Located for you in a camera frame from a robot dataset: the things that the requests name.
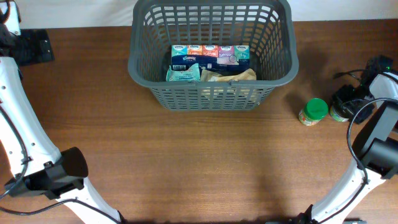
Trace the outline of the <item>silver pull-tab tin can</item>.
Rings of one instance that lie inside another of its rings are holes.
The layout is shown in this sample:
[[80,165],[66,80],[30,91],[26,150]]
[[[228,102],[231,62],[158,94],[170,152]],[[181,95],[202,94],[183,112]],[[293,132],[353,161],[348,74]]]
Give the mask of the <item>silver pull-tab tin can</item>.
[[335,121],[338,121],[338,122],[347,122],[347,121],[349,121],[348,118],[345,118],[345,117],[343,117],[342,115],[340,115],[340,114],[338,113],[338,111],[335,109],[334,106],[331,106],[331,107],[330,107],[330,109],[329,109],[329,115],[330,115]]

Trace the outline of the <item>green lid glass jar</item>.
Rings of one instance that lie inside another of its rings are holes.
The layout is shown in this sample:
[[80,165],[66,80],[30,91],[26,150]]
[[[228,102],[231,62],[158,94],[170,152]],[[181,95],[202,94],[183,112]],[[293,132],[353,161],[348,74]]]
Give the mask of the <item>green lid glass jar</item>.
[[328,114],[327,103],[320,98],[313,98],[307,102],[298,114],[298,120],[306,125],[313,126]]

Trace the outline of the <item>grey plastic shopping basket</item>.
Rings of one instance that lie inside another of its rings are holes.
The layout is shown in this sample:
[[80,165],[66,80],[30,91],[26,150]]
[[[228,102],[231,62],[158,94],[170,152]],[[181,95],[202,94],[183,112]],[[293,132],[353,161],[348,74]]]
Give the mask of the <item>grey plastic shopping basket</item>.
[[286,0],[140,0],[128,71],[169,110],[251,110],[299,70]]

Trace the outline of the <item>Kleenex tissue multipack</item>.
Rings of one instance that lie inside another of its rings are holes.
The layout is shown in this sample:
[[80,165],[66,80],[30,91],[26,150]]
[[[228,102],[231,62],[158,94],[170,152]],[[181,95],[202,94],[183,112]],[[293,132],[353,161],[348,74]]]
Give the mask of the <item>Kleenex tissue multipack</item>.
[[201,69],[211,71],[243,72],[249,68],[248,45],[172,45],[173,70],[187,70],[198,63]]

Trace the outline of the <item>tan paper bag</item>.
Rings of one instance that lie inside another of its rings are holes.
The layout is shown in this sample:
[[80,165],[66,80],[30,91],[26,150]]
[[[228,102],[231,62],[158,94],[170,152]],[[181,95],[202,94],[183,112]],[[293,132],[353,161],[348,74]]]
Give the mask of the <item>tan paper bag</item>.
[[[220,73],[212,72],[209,70],[203,70],[201,73],[201,82],[238,82],[240,80],[257,80],[256,73],[253,69],[249,68],[242,73],[237,75],[227,75],[224,76]],[[227,94],[235,94],[235,90],[224,90],[222,88],[204,89],[201,91],[201,95],[205,98],[210,99],[211,95],[219,96],[219,95],[227,95]]]

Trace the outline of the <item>teal wet wipes packet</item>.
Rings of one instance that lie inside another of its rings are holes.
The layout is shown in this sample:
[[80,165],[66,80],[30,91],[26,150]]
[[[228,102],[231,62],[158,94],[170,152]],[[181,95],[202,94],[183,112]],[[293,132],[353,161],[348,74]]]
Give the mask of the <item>teal wet wipes packet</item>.
[[187,81],[199,82],[200,81],[200,68],[199,64],[195,63],[185,71],[173,70],[172,66],[169,67],[166,74],[167,82]]

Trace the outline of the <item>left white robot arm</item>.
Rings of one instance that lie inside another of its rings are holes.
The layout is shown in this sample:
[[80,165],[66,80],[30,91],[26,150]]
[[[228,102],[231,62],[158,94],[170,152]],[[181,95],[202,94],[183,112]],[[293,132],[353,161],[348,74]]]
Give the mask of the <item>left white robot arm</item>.
[[22,65],[54,59],[44,30],[21,30],[14,1],[1,1],[1,143],[12,179],[1,197],[44,195],[66,205],[84,223],[125,223],[88,178],[88,166],[77,147],[60,151],[49,139],[26,96]]

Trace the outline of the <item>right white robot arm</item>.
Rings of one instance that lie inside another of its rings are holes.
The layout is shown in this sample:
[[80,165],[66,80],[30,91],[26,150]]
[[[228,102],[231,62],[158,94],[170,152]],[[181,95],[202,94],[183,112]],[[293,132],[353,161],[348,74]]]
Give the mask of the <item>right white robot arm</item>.
[[352,160],[328,195],[289,223],[347,223],[347,216],[368,193],[397,175],[397,71],[393,60],[379,55],[368,60],[357,78],[359,85],[343,85],[329,107],[310,100],[299,113],[305,125],[329,114],[349,123],[346,140]]

